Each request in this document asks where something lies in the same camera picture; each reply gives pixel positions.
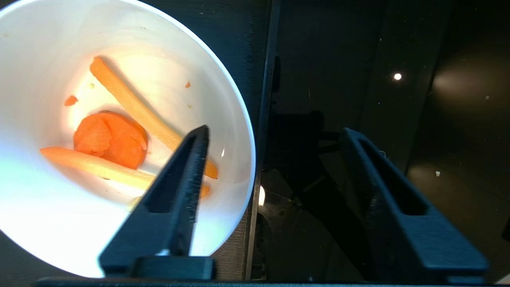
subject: white bowl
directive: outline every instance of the white bowl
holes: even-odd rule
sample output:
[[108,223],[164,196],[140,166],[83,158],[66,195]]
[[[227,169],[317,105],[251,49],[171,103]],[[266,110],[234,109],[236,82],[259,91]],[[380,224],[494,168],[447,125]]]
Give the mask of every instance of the white bowl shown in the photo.
[[[190,255],[230,236],[251,195],[255,148],[246,107],[214,53],[184,25],[135,0],[22,0],[0,11],[0,229],[36,257],[89,277],[97,256],[143,193],[47,162],[39,148],[72,148],[87,114],[125,113],[89,72],[110,58],[183,135],[207,124],[219,179],[200,202]],[[64,107],[76,95],[79,101]],[[141,170],[171,155],[151,137]]]

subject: bowl rim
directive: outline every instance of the bowl rim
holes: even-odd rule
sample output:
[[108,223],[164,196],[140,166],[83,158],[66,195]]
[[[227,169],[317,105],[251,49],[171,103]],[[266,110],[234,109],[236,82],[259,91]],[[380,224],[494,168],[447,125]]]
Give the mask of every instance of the bowl rim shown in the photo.
[[[14,12],[16,9],[19,9],[25,5],[29,5],[31,3],[41,2],[41,1],[51,1],[51,0],[17,0],[15,2],[3,7],[2,9],[0,9],[0,19],[4,16]],[[239,91],[239,88],[237,87],[236,83],[234,82],[234,79],[232,78],[232,76],[230,75],[230,73],[228,72],[226,67],[223,65],[223,63],[220,61],[218,56],[216,56],[216,54],[211,50],[211,48],[209,48],[209,46],[207,46],[205,44],[205,42],[203,42],[195,33],[193,33],[184,24],[180,23],[175,18],[166,14],[165,12],[163,12],[149,4],[143,3],[139,0],[110,0],[110,1],[122,2],[122,3],[136,6],[140,9],[146,10],[149,13],[159,16],[159,17],[163,18],[164,20],[170,22],[171,24],[175,25],[177,28],[179,28],[181,31],[183,31],[186,35],[191,37],[196,43],[198,43],[198,45],[200,45],[200,47],[214,60],[214,62],[218,65],[220,70],[223,72],[223,75],[227,78],[230,86],[234,90],[237,101],[239,102],[242,113],[244,115],[246,129],[248,130],[248,136],[249,136],[249,141],[250,141],[251,164],[250,164],[250,175],[249,175],[249,180],[248,180],[249,190],[247,191],[246,198],[243,203],[242,212],[240,212],[240,214],[237,216],[237,219],[236,219],[237,224],[231,228],[231,230],[228,232],[228,236],[226,236],[226,238],[223,240],[223,242],[216,248],[216,250],[218,250],[223,244],[225,244],[225,242],[228,240],[228,238],[230,238],[230,236],[232,235],[234,230],[239,225],[239,222],[241,221],[241,219],[248,207],[248,203],[251,199],[254,181],[255,181],[255,169],[256,169],[256,160],[257,160],[255,139],[254,139],[254,134],[253,134],[253,128],[251,125],[251,120],[250,120],[250,117],[248,114],[248,110],[246,108],[246,104],[241,96],[241,92]]]

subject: black table surface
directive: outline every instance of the black table surface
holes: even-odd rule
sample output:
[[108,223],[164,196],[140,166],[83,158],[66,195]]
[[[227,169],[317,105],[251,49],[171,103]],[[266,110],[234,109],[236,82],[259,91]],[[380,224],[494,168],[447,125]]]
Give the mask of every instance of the black table surface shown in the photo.
[[[0,7],[11,3],[0,0]],[[255,137],[263,91],[271,1],[145,0],[199,36],[219,57],[241,91]],[[251,205],[227,242],[214,253],[217,278],[242,280]],[[69,275],[17,246],[0,232],[0,285],[27,286],[46,276]]]

